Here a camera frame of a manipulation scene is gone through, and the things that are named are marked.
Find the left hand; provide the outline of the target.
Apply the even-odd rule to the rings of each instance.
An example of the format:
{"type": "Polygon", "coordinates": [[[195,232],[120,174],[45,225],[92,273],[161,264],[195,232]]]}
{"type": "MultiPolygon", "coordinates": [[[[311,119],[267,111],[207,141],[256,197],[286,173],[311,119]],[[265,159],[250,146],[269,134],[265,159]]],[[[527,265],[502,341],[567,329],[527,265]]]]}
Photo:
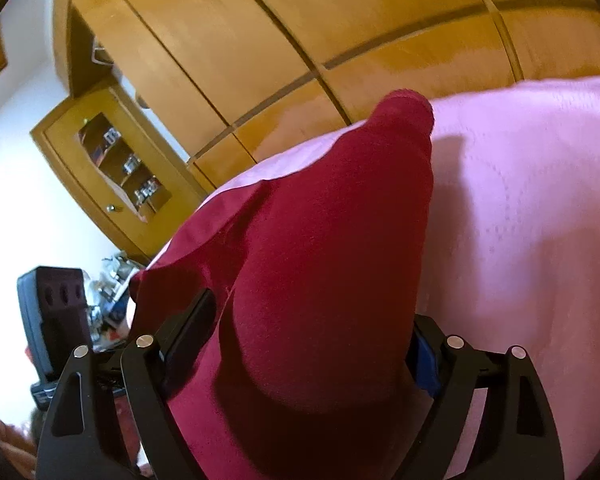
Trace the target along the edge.
{"type": "Polygon", "coordinates": [[[8,463],[25,479],[34,479],[37,448],[21,430],[0,420],[0,449],[8,463]]]}

